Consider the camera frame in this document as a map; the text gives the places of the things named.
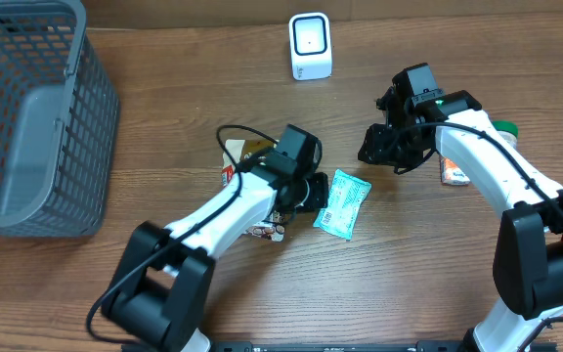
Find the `small orange snack box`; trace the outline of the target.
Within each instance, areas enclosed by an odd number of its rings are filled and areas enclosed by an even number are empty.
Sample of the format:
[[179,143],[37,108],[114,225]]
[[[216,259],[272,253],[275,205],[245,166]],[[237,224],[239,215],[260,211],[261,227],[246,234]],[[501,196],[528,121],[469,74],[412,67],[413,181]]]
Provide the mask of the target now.
[[440,156],[440,176],[441,183],[448,186],[466,186],[470,179],[465,173],[450,159]]

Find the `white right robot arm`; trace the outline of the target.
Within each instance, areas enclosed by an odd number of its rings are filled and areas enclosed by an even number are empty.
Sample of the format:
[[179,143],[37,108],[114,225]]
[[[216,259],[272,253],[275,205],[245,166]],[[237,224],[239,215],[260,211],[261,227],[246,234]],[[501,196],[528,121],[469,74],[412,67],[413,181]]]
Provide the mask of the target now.
[[563,322],[563,187],[510,146],[466,91],[407,96],[391,87],[376,107],[385,121],[368,129],[360,161],[404,174],[440,154],[500,219],[493,263],[499,298],[458,350],[528,350],[544,329]]

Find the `teal snack packet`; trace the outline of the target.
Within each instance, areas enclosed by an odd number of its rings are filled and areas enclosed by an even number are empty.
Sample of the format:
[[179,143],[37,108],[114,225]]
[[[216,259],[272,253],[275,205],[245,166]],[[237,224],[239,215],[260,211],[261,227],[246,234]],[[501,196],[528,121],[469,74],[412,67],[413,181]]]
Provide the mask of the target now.
[[328,194],[327,207],[320,210],[313,226],[349,241],[360,207],[370,189],[371,183],[337,169]]

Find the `green-lidded sauce jar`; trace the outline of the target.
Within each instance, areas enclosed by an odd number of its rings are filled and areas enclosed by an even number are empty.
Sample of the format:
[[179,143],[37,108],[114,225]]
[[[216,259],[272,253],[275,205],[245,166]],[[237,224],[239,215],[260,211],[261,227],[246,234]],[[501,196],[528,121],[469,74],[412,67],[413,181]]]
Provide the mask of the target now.
[[493,121],[492,124],[506,143],[516,149],[519,135],[517,125],[505,120]]

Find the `red snack stick wrapper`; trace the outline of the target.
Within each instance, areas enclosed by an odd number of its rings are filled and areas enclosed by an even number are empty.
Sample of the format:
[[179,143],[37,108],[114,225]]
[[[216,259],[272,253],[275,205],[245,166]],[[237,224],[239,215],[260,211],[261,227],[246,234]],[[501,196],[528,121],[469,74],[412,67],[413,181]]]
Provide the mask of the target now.
[[235,174],[235,168],[232,165],[225,166],[222,169],[221,176],[222,176],[222,184],[224,187],[228,186],[231,183],[234,174]]

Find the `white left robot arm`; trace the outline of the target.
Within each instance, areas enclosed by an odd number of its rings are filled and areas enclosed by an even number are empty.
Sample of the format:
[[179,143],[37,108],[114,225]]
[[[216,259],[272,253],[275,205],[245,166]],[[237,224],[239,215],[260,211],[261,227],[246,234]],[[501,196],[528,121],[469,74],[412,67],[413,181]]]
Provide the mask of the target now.
[[208,351],[199,329],[220,256],[248,228],[275,211],[296,215],[324,205],[322,147],[277,143],[235,160],[235,175],[191,215],[132,233],[107,290],[92,306],[153,351]]

